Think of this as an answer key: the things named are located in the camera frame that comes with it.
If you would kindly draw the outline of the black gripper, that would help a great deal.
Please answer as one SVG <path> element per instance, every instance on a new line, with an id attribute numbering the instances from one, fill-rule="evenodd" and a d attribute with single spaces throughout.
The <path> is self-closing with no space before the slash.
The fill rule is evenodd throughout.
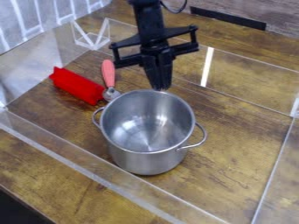
<path id="1" fill-rule="evenodd" d="M 140 65 L 152 89 L 168 89 L 172 84 L 173 60 L 179 55 L 199 50 L 196 25 L 165 27 L 160 0 L 127 0 L 133 8 L 137 33 L 109 45 L 115 57 L 115 66 Z M 168 39 L 191 35 L 191 41 L 169 45 Z M 140 52 L 121 57 L 119 49 L 140 46 Z"/>

